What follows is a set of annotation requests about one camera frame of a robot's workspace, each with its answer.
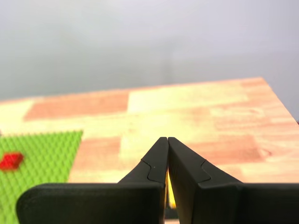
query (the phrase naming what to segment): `yellow object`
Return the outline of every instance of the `yellow object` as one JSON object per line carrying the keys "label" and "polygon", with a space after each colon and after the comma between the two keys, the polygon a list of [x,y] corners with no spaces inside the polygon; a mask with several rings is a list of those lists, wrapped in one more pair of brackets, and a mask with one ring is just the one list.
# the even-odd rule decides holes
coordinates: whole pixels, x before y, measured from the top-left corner
{"label": "yellow object", "polygon": [[176,208],[176,202],[174,201],[174,195],[172,192],[172,186],[171,186],[171,182],[170,182],[170,178],[169,178],[169,173],[167,172],[167,186],[168,186],[168,204],[172,209]]}

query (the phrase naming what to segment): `white backdrop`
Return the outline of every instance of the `white backdrop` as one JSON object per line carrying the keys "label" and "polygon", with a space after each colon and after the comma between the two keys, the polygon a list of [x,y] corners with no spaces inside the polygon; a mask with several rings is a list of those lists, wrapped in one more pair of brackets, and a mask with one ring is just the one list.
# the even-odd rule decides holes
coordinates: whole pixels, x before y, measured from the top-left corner
{"label": "white backdrop", "polygon": [[0,0],[0,99],[263,76],[299,119],[298,0]]}

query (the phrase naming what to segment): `red lego brick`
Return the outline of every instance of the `red lego brick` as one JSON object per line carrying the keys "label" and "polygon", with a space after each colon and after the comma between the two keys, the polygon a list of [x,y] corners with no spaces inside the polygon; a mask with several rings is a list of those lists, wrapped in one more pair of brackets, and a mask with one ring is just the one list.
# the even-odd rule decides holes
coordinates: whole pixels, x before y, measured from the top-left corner
{"label": "red lego brick", "polygon": [[0,169],[3,171],[16,170],[19,168],[20,163],[23,161],[24,156],[22,153],[5,153],[0,161]]}

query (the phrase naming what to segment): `wood grain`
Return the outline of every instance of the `wood grain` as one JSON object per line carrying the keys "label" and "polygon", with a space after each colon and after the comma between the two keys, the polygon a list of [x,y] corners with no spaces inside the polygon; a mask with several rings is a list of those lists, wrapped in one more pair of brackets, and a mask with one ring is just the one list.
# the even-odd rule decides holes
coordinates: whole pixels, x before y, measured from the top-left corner
{"label": "wood grain", "polygon": [[245,182],[299,182],[298,124],[262,78],[0,102],[4,135],[84,130],[70,182],[117,182],[174,136]]}

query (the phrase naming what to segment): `butcher block tabletop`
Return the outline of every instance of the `butcher block tabletop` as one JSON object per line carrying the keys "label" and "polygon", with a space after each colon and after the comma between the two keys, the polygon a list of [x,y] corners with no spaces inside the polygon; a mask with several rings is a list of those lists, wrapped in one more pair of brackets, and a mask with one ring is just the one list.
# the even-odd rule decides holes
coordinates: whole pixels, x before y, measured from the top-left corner
{"label": "butcher block tabletop", "polygon": [[243,182],[299,182],[298,124],[260,77],[0,102],[2,136],[73,130],[69,182],[118,182],[161,136]]}

